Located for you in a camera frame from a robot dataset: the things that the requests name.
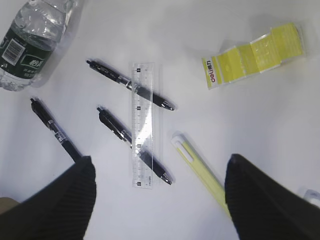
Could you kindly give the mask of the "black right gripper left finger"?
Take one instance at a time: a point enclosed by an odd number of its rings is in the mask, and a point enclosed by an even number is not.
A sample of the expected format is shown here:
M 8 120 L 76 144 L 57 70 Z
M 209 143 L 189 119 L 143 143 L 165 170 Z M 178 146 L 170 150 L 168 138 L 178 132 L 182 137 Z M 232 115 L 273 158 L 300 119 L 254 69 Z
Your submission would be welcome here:
M 90 156 L 76 161 L 41 191 L 0 215 L 2 240 L 82 240 L 96 203 Z

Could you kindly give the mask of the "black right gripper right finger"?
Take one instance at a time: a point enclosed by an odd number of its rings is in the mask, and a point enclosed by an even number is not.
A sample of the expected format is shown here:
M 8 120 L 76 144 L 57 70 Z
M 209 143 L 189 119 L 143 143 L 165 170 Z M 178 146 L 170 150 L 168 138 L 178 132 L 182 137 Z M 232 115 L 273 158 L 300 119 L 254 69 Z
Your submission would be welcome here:
M 225 202 L 241 240 L 318 240 L 320 209 L 273 180 L 244 156 L 231 155 Z

